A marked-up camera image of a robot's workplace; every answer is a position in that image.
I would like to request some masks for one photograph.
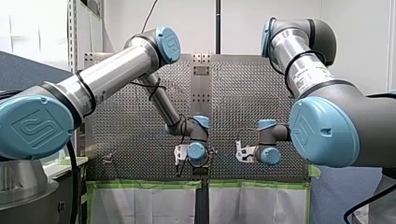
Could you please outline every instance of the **white fabric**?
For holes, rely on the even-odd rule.
[[[305,189],[209,190],[210,224],[305,224]]]
[[[92,224],[193,224],[195,189],[97,189]]]

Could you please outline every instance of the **logo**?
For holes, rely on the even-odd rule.
[[[311,126],[309,126],[304,116],[300,116],[297,120],[297,123],[294,130],[294,137],[298,140],[298,142],[305,146],[308,142],[308,134],[313,133]]]
[[[47,109],[39,109],[12,124],[13,131],[31,148],[37,149],[63,132]]]
[[[165,38],[166,46],[174,52],[179,51],[177,36],[170,34]]]

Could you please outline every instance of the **vertical pole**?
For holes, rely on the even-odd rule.
[[[221,54],[221,0],[216,0],[216,54]]]

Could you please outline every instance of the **perforated metal panel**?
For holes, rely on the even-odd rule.
[[[87,54],[86,63],[89,66],[108,56]],[[206,55],[210,57],[210,63],[205,62],[209,74],[199,78],[195,73],[200,68],[196,66],[202,63],[198,64],[196,57],[182,55],[178,63],[158,73],[179,113],[208,113],[210,117],[210,146],[218,152],[210,178],[304,181],[306,166],[291,143],[278,144],[282,162],[276,167],[240,163],[234,156],[238,131],[243,145],[253,146],[258,135],[246,128],[257,128],[259,119],[288,121],[292,100],[283,77],[261,57]],[[198,105],[198,99],[204,105]],[[163,120],[142,87],[128,85],[111,96],[98,106],[87,124],[86,150],[94,151],[89,179],[176,179],[173,151],[180,137],[164,133]],[[112,162],[106,162],[110,154]],[[188,164],[183,178],[191,179]]]
[[[109,54],[87,54],[88,63],[98,63]],[[161,85],[180,114],[191,107],[191,56],[158,71]],[[176,178],[174,149],[180,136],[164,131],[163,120],[149,102],[142,87],[129,84],[97,107],[92,119],[94,154],[89,163],[89,179],[132,178],[166,180]],[[87,138],[90,138],[87,127]],[[113,155],[111,162],[106,157]],[[183,178],[191,176],[187,164]]]
[[[275,167],[241,163],[235,157],[238,131],[243,146],[255,146],[259,119],[287,123],[293,101],[283,77],[273,72],[259,56],[213,55],[211,146],[218,156],[211,178],[252,178],[278,181],[304,181],[306,165],[291,143],[278,143],[282,162]]]

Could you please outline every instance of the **blue joint cap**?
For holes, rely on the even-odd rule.
[[[205,116],[194,116],[194,119],[196,119],[204,128],[209,129],[209,118]]]
[[[167,63],[175,63],[180,58],[180,42],[177,34],[168,26],[159,26],[155,31],[158,50]]]
[[[259,120],[259,131],[269,129],[276,126],[276,119],[261,119]]]
[[[187,156],[192,161],[202,161],[206,158],[205,147],[198,142],[191,143],[187,148]]]
[[[267,165],[277,165],[280,163],[280,152],[276,147],[268,147],[262,151],[260,160]]]
[[[61,150],[74,131],[73,117],[59,101],[39,95],[0,104],[0,156],[36,160]]]
[[[262,29],[262,57],[268,58],[268,46],[270,44],[270,36],[269,36],[269,24],[270,22],[266,22],[264,28]]]
[[[316,165],[346,167],[359,156],[360,141],[352,120],[324,98],[310,96],[296,102],[290,129],[299,154]]]

